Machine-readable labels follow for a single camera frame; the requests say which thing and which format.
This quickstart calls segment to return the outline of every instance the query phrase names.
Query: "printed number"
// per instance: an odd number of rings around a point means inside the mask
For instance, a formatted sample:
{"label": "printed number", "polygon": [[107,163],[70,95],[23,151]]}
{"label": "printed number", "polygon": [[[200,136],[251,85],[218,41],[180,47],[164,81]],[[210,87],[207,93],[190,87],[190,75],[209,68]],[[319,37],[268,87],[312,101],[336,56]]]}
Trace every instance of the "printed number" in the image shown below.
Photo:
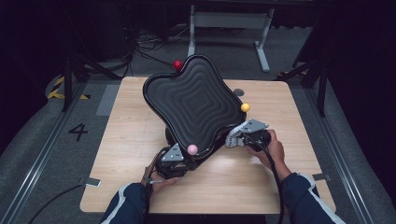
{"label": "printed number", "polygon": [[81,138],[81,135],[87,133],[88,131],[84,131],[85,124],[80,123],[76,128],[69,131],[69,133],[78,133],[77,141]]}

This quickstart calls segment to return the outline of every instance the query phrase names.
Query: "wooden tabletop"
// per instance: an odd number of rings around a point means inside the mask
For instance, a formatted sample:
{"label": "wooden tabletop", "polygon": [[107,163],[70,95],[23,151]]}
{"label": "wooden tabletop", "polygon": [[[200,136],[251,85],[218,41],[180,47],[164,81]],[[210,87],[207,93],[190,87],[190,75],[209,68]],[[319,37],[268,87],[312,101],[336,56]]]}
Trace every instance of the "wooden tabletop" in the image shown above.
{"label": "wooden tabletop", "polygon": [[[100,187],[87,187],[80,208],[104,212],[120,187],[140,182],[144,168],[166,147],[165,125],[143,99],[145,77],[126,77],[99,147],[91,177]],[[286,164],[293,172],[321,174],[300,114],[284,82],[225,80],[240,99],[250,104],[248,119],[266,122],[283,143]],[[324,180],[316,181],[322,200],[335,211]],[[279,197],[270,170],[243,147],[222,147],[195,171],[154,195],[150,213],[172,214],[278,214]]]}

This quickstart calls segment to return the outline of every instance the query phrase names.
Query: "robotic hand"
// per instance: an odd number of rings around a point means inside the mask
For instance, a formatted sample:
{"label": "robotic hand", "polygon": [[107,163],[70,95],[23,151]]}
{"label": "robotic hand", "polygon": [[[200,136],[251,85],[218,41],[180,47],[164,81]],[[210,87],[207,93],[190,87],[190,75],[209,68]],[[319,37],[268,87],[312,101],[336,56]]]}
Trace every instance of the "robotic hand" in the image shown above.
{"label": "robotic hand", "polygon": [[255,119],[245,121],[228,133],[225,146],[249,146],[255,151],[263,150],[264,152],[268,152],[267,148],[271,142],[271,135],[265,130],[268,127],[268,124]]}

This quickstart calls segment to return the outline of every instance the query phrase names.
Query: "person's left hand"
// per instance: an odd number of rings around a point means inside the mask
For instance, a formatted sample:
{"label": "person's left hand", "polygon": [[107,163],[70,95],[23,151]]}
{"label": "person's left hand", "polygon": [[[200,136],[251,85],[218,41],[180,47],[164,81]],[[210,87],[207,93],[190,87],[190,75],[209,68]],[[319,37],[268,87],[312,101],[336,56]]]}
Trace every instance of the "person's left hand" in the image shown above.
{"label": "person's left hand", "polygon": [[[154,165],[153,163],[154,163],[154,161],[148,166],[148,172],[151,170],[151,167]],[[163,178],[160,175],[158,175],[157,171],[155,170],[155,167],[154,167],[154,172],[151,174],[151,178],[153,180],[163,180]],[[165,179],[161,183],[153,184],[152,185],[152,194],[155,194],[156,192],[160,191],[162,188],[164,188],[166,186],[175,185],[177,181],[178,181],[178,177],[174,177],[174,178],[170,178],[170,179]],[[140,181],[140,183],[143,186],[147,185],[147,181],[144,177],[142,178],[142,181]]]}

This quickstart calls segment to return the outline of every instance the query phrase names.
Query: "human hand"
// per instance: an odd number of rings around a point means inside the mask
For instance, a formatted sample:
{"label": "human hand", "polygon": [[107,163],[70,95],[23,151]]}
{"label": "human hand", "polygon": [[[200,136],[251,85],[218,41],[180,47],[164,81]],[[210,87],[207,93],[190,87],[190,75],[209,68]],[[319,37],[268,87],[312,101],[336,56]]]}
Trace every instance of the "human hand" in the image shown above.
{"label": "human hand", "polygon": [[[276,171],[279,176],[279,179],[280,181],[282,181],[286,176],[291,174],[291,171],[285,163],[285,151],[282,143],[277,140],[275,131],[274,130],[267,130],[267,131],[271,135],[271,142],[268,145],[268,151],[276,165]],[[251,147],[247,147],[247,152],[250,155],[259,158],[260,162],[268,169],[272,169],[271,162],[268,160],[268,157],[265,154],[265,152],[263,151],[257,152]]]}
{"label": "human hand", "polygon": [[[284,163],[285,162],[285,151],[283,149],[283,145],[276,138],[276,133],[274,130],[267,130],[267,132],[271,135],[271,142],[268,145],[268,151],[273,158],[275,163]],[[271,169],[271,163],[268,160],[267,155],[263,151],[255,151],[251,147],[247,147],[247,151],[250,155],[259,158],[260,162]]]}
{"label": "human hand", "polygon": [[[153,160],[153,162],[147,167],[148,172],[151,171],[151,168],[153,167],[154,162],[155,162],[155,160]],[[158,191],[160,191],[162,188],[164,188],[166,186],[175,185],[176,182],[178,181],[178,177],[174,177],[174,178],[170,178],[170,179],[163,179],[163,177],[157,173],[157,171],[155,170],[155,167],[151,174],[151,179],[152,180],[163,180],[163,182],[152,184],[152,194],[157,193]],[[142,180],[140,181],[140,183],[143,186],[146,186],[147,180],[143,177]]]}

